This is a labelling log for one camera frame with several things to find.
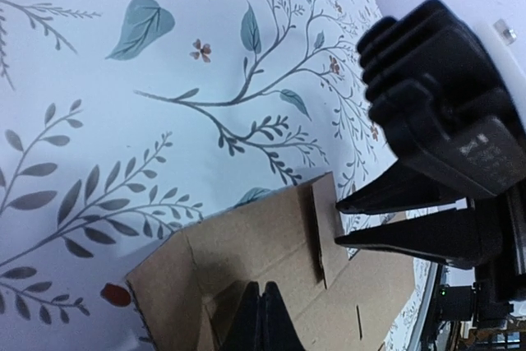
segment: red flower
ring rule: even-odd
[[[126,307],[132,302],[132,296],[127,289],[110,283],[100,291],[100,296],[117,307]]]
[[[201,47],[201,41],[199,39],[193,44],[197,51],[190,53],[194,59],[199,59],[200,55],[203,57],[203,61],[210,63],[210,58],[208,57],[212,53],[210,44],[205,44]]]

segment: cardboard box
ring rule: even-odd
[[[413,259],[351,261],[331,174],[174,234],[127,281],[159,351],[213,351],[249,280],[275,281],[305,349],[377,351],[414,291]]]

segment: branch pattern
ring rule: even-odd
[[[12,77],[9,72],[9,64],[7,63],[7,9],[12,9],[21,12],[29,20],[31,29],[36,30],[40,27],[44,36],[51,34],[55,38],[55,49],[58,51],[62,49],[62,46],[68,47],[73,53],[76,53],[75,47],[71,44],[66,37],[64,37],[57,29],[55,29],[51,22],[55,16],[60,17],[73,17],[78,19],[94,18],[100,16],[96,12],[81,12],[73,11],[71,9],[65,9],[62,7],[53,6],[51,3],[37,3],[34,5],[21,5],[12,0],[0,0],[0,6],[3,5],[6,8],[0,8],[0,77],[7,81],[7,84],[15,90],[15,84],[13,83]]]

